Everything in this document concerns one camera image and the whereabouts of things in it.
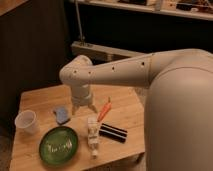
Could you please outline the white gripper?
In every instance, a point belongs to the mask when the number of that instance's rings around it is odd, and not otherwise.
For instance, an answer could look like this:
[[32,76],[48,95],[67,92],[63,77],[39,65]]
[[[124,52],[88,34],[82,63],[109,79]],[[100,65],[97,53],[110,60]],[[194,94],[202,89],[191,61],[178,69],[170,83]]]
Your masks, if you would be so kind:
[[74,106],[72,106],[72,115],[75,115],[78,106],[88,106],[89,109],[98,113],[97,108],[93,105],[93,94],[89,85],[81,86],[71,86],[71,101]]

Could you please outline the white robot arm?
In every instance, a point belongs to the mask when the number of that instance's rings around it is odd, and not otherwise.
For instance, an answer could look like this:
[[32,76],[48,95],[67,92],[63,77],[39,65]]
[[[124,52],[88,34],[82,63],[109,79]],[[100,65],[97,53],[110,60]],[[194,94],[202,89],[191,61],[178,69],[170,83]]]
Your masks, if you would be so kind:
[[91,84],[146,87],[147,171],[213,171],[212,53],[181,49],[99,65],[79,55],[60,80],[77,104],[91,97]]

